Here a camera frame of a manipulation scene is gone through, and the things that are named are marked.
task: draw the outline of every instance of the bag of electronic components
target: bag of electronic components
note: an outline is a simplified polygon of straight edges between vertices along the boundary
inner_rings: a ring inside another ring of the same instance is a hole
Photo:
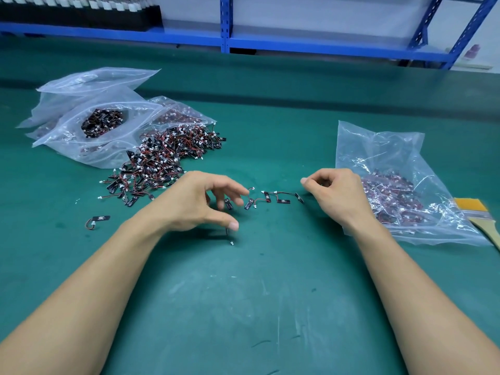
[[[127,151],[140,144],[141,128],[161,108],[127,87],[110,88],[63,115],[33,147],[45,144],[98,168],[120,167],[128,160]]]
[[[339,121],[335,167],[361,176],[373,213],[395,239],[490,245],[420,155],[423,138],[423,133],[375,133]]]
[[[40,102],[32,109],[32,116],[17,127],[34,127],[43,123],[55,124],[63,114],[112,87],[135,89],[159,70],[103,67],[74,73],[49,81],[37,88]]]
[[[189,105],[174,101],[165,96],[157,96],[149,99],[150,102],[162,105],[164,108],[154,120],[157,129],[165,129],[179,125],[215,125],[216,120],[194,110]]]

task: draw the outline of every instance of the hand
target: hand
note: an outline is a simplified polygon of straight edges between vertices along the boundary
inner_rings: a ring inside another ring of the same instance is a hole
[[[227,176],[189,171],[134,218],[159,234],[169,230],[190,230],[202,223],[238,230],[239,224],[234,217],[209,207],[208,190],[216,197],[220,210],[225,206],[225,195],[240,207],[244,204],[241,195],[248,195],[248,189]]]
[[[366,199],[361,179],[347,168],[322,168],[301,179],[321,209],[351,232],[377,221]]]

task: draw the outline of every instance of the green table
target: green table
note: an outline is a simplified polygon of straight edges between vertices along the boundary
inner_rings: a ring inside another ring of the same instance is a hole
[[[59,39],[0,40],[0,339],[125,219],[104,195],[108,170],[76,163],[14,127],[34,88],[101,66],[162,68],[139,92],[189,103],[228,141],[187,170],[247,187],[299,192],[305,204],[260,204],[241,223],[166,236],[131,296],[104,374],[406,373],[382,304],[353,242],[299,180],[333,167],[337,121],[426,133],[422,154],[455,196],[500,216],[498,75],[354,65]],[[321,128],[308,134],[304,127]],[[94,215],[109,214],[90,232]],[[492,247],[407,252],[500,345],[500,255]]]

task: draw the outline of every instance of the wooden brush handle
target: wooden brush handle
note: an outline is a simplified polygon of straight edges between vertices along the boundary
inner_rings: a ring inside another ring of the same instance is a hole
[[[495,245],[500,251],[500,234],[497,232],[497,229],[495,228],[495,221],[493,220],[483,220],[481,218],[469,218],[469,220],[481,231],[486,234],[486,236],[493,242],[493,245]]]

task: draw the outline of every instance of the brush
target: brush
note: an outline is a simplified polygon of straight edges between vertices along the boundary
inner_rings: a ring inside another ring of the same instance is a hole
[[[493,220],[484,204],[477,198],[456,198],[455,201],[465,217],[480,229],[500,251],[500,234],[495,228],[496,221]]]

